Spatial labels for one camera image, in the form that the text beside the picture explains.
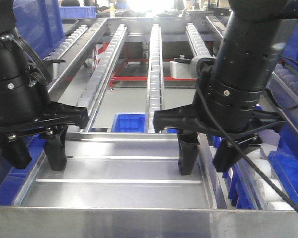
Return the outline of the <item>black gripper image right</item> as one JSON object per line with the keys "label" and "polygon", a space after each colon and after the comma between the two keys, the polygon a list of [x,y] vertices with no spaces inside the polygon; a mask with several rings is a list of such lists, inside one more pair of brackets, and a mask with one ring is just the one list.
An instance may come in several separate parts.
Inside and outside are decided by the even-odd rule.
{"label": "black gripper image right", "polygon": [[[225,132],[232,139],[241,139],[266,129],[279,132],[285,120],[276,112],[267,112],[261,109],[254,109],[246,128],[242,131],[233,132],[225,129]],[[166,128],[182,129],[184,131],[199,132],[224,138],[224,134],[215,126],[211,126],[198,116],[193,105],[185,105],[173,109],[155,111],[153,117],[155,132]],[[178,167],[182,176],[190,175],[198,156],[197,134],[177,133],[179,143]],[[228,140],[223,139],[216,150],[212,161],[217,172],[226,172],[231,168],[242,155],[232,146]]]}

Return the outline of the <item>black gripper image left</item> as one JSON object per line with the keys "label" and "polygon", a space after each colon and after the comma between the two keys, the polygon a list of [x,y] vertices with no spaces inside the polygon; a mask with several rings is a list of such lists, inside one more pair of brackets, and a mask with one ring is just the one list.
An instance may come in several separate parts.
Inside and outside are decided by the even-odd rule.
{"label": "black gripper image left", "polygon": [[0,155],[13,167],[25,169],[31,156],[22,137],[40,134],[44,139],[44,151],[53,171],[61,172],[66,167],[65,136],[68,125],[84,129],[89,121],[86,107],[76,107],[51,102],[39,116],[26,122],[12,125],[0,124]]}

